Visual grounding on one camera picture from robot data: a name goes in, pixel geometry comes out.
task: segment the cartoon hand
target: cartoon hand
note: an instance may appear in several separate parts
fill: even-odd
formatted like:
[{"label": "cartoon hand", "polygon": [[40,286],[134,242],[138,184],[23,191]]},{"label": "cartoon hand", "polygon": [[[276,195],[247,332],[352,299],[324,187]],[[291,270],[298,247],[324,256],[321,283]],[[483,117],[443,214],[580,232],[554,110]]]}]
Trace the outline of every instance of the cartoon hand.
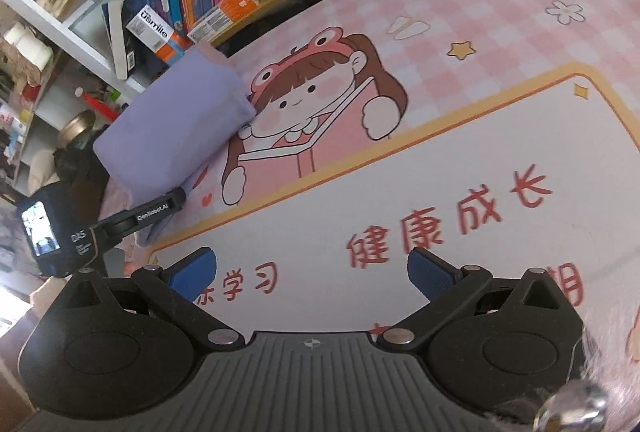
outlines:
[{"label": "cartoon hand", "polygon": [[222,198],[225,200],[225,204],[231,206],[238,203],[244,194],[245,183],[244,167],[234,168],[222,187]]},{"label": "cartoon hand", "polygon": [[391,134],[400,123],[400,110],[388,96],[372,98],[365,104],[362,113],[362,126],[374,141]]},{"label": "cartoon hand", "polygon": [[238,136],[240,137],[240,139],[247,139],[249,136],[251,136],[251,125],[245,125],[243,128],[241,128],[238,132]]},{"label": "cartoon hand", "polygon": [[633,362],[640,363],[640,309],[636,314],[633,329],[631,329],[629,336],[626,338],[626,353]]}]

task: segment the red chinese characters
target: red chinese characters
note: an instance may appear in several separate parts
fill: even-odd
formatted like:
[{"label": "red chinese characters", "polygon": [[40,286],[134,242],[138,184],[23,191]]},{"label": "red chinese characters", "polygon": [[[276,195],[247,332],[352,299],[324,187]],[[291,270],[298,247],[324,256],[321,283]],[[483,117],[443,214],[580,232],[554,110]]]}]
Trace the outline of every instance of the red chinese characters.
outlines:
[{"label": "red chinese characters", "polygon": [[573,262],[566,262],[562,266],[558,266],[558,270],[554,268],[546,268],[551,278],[559,285],[562,293],[572,306],[578,307],[584,300],[584,285],[580,272]]},{"label": "red chinese characters", "polygon": [[[538,208],[545,200],[543,196],[548,196],[549,194],[554,193],[553,190],[536,186],[536,184],[540,183],[540,181],[545,180],[546,176],[537,176],[533,179],[529,178],[535,167],[536,164],[534,163],[527,169],[522,177],[520,177],[517,172],[513,173],[513,179],[516,183],[516,186],[510,191],[512,194],[517,194],[522,205],[526,206],[527,208]],[[539,194],[538,198],[534,201],[529,201],[525,195],[526,190],[531,190],[532,192]]]},{"label": "red chinese characters", "polygon": [[[271,275],[268,275],[266,272],[261,271],[262,269],[266,269],[266,270],[271,270]],[[260,284],[258,284],[255,288],[256,289],[263,289],[266,288],[263,293],[265,294],[269,294],[271,292],[273,292],[274,289],[276,289],[276,284],[278,283],[278,268],[276,266],[275,262],[265,262],[264,264],[261,264],[260,266],[257,266],[255,268],[255,274],[261,278],[264,279],[262,282],[260,282]]]},{"label": "red chinese characters", "polygon": [[[489,219],[493,218],[496,222],[501,222],[502,217],[495,209],[495,199],[488,201],[484,198],[489,193],[489,187],[485,184],[480,185],[479,190],[469,189],[471,195],[458,203],[458,224],[462,235],[468,234],[469,230],[477,230],[480,224],[487,224]],[[465,206],[469,203],[476,202],[484,208],[482,219],[478,213],[477,206]],[[471,225],[468,226],[468,218],[471,217]]]},{"label": "red chinese characters", "polygon": [[213,297],[210,295],[210,293],[213,293],[215,291],[215,288],[212,287],[208,287],[206,288],[199,296],[198,296],[198,300],[196,302],[196,304],[199,304],[201,306],[206,306],[209,302],[213,302]]},{"label": "red chinese characters", "polygon": [[415,246],[429,249],[432,244],[444,242],[440,238],[439,229],[442,220],[429,215],[434,210],[434,207],[414,210],[410,216],[400,221],[405,253],[409,253]]},{"label": "red chinese characters", "polygon": [[244,276],[242,276],[240,270],[241,269],[238,268],[238,271],[231,270],[231,273],[227,272],[226,277],[223,281],[223,287],[231,288],[228,291],[224,292],[224,295],[229,302],[234,301],[238,293],[242,292],[242,288],[240,287],[240,285],[244,280]]},{"label": "red chinese characters", "polygon": [[351,267],[356,268],[359,264],[362,269],[365,269],[367,264],[381,264],[388,261],[388,257],[385,256],[388,252],[386,246],[388,231],[382,226],[370,226],[364,231],[364,237],[358,238],[358,235],[354,234],[347,243],[347,250],[351,254]]}]

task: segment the star illustration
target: star illustration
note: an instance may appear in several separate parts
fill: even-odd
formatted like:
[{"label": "star illustration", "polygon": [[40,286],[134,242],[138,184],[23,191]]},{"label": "star illustration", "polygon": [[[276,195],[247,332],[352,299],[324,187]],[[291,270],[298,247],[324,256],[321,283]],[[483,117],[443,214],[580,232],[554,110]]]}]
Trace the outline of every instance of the star illustration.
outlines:
[{"label": "star illustration", "polygon": [[454,42],[451,44],[451,51],[447,53],[450,57],[456,57],[458,60],[464,60],[469,55],[472,55],[476,52],[475,49],[471,47],[471,42]]}]

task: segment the camera screen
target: camera screen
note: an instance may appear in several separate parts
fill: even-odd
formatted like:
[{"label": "camera screen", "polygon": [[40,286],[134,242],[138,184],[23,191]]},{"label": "camera screen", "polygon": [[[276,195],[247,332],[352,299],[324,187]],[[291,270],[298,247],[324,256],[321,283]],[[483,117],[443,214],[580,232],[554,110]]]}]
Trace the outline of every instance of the camera screen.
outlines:
[{"label": "camera screen", "polygon": [[27,208],[22,213],[22,221],[37,256],[60,249],[42,202],[38,201]]}]

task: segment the cardboard box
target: cardboard box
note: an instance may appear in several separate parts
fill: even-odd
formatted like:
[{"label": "cardboard box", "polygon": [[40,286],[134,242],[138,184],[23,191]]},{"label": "cardboard box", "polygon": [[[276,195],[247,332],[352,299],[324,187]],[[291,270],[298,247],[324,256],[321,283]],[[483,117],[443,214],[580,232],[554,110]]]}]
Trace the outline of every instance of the cardboard box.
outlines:
[{"label": "cardboard box", "polygon": [[222,0],[189,32],[194,42],[211,42],[218,33],[258,8],[260,0]]}]

